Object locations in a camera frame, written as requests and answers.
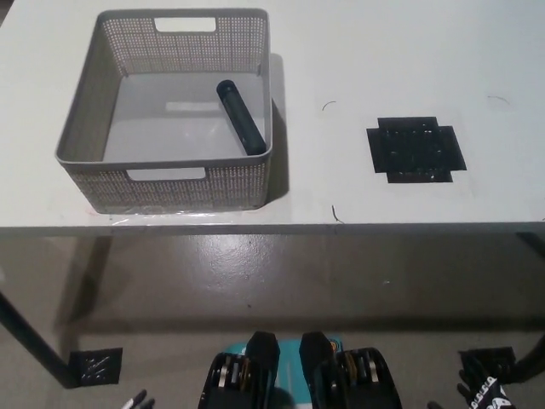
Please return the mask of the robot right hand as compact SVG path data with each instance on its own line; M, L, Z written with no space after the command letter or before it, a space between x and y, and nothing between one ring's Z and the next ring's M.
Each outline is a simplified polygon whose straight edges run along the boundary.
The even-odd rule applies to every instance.
M468 349L459 352L462 368L457 392L466 408L543 408L544 401L517 400L508 385L522 384L544 373L544 355L528 354L518 360L510 347Z

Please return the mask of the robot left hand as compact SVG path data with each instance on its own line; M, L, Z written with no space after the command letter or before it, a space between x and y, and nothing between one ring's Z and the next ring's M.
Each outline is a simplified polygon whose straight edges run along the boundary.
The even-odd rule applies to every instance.
M148 396L147 390L143 389L132 398L128 399L121 409L152 409L156 400Z

